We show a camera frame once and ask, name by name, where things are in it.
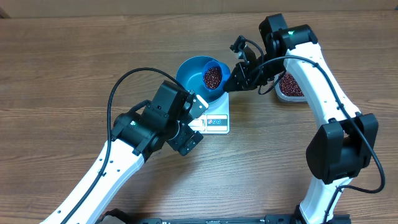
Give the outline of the teal metal bowl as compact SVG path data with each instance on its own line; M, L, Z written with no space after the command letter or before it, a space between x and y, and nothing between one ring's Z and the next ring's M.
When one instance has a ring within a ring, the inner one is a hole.
M204 76L205 72L215 67L220 69L221 82L218 87L212 90L205 85ZM195 56L181 64L177 71L176 80L186 90L193 90L210 104L224 94L223 85L230 75L230 69L225 63L209 56Z

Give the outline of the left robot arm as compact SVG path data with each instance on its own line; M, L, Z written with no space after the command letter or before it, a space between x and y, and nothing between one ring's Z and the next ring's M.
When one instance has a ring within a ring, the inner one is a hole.
M193 90L164 81L153 100L116 118L95 163L44 223L95 223L152 153L168 143L186 156L203 139L189 123L207 109L208 103Z

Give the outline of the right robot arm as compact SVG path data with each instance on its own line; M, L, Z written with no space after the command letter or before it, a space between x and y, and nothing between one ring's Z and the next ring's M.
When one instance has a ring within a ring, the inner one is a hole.
M349 223L348 215L333 211L351 181L371 161L378 121L363 114L346 96L322 54L310 26L288 27L281 14L259 25L259 47L239 36L231 45L239 62L223 85L226 92L257 90L273 78L289 73L313 112L317 133L306 150L312 179L305 198L291 215L266 215L267 223Z

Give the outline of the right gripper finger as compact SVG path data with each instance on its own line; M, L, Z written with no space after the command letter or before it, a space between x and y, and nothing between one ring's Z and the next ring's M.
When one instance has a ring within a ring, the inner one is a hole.
M223 85L223 91L225 92L244 91L244 90L245 90L244 85L236 80L228 80Z
M233 71L231 72L228 82L232 84L242 84L243 81L244 81L244 66L242 62L238 62Z

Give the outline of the blue plastic measuring scoop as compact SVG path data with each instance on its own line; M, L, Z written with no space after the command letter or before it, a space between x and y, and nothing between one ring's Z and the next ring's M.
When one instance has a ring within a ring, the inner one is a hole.
M202 71L205 89L209 92L223 92L223 86L230 76L227 65L217 60L206 63Z

